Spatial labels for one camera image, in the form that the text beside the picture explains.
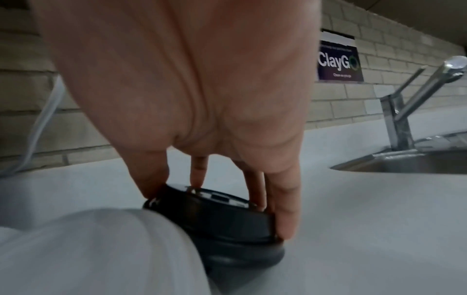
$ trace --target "white cord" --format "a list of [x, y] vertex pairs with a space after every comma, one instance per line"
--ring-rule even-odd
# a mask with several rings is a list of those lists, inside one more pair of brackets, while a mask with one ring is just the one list
[[44, 108], [42, 109], [41, 113], [34, 122], [33, 128], [31, 128], [31, 132], [29, 133], [27, 140], [26, 151], [23, 155], [21, 155], [21, 158], [19, 158], [18, 163], [4, 170], [1, 170], [0, 177], [7, 177], [13, 175], [16, 172], [19, 172], [22, 169], [24, 169], [29, 164], [33, 153], [36, 150], [37, 141], [39, 140], [42, 132], [44, 131], [45, 126], [47, 126], [47, 123], [50, 121], [52, 115], [54, 114], [60, 102], [63, 100], [64, 96], [65, 85], [63, 84], [62, 77], [58, 76], [54, 88], [49, 96], [49, 99], [45, 103]]

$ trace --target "faucet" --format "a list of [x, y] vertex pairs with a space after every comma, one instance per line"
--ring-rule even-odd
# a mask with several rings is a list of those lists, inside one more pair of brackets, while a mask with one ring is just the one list
[[408, 117], [444, 84], [462, 78], [467, 69], [467, 57], [453, 56], [444, 61], [405, 104], [402, 91], [426, 68], [426, 66], [422, 66], [394, 93], [380, 98], [386, 128], [388, 129], [389, 142], [393, 151], [405, 151], [414, 148]]

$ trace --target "white sleeve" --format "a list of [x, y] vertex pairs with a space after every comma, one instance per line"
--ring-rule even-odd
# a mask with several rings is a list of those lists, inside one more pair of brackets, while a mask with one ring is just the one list
[[2, 294], [208, 295], [195, 246], [165, 217], [100, 209], [0, 243]]

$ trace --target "countertop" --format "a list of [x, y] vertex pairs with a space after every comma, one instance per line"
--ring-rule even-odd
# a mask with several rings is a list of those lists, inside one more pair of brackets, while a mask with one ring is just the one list
[[[412, 115], [415, 138], [467, 130], [467, 107]], [[377, 174], [329, 167], [388, 145], [384, 122], [310, 130], [301, 153], [303, 217], [284, 260], [267, 271], [218, 271], [223, 294], [460, 294], [467, 289], [467, 175]], [[169, 151], [169, 183], [189, 157]], [[205, 187], [246, 196], [242, 173], [212, 156]], [[27, 229], [68, 213], [140, 208], [120, 159], [0, 180], [0, 226]]]

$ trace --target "sink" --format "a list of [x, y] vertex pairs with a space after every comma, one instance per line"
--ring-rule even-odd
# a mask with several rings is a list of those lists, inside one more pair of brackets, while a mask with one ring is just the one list
[[467, 174], [467, 132], [418, 140], [416, 149], [384, 150], [331, 167], [380, 173]]

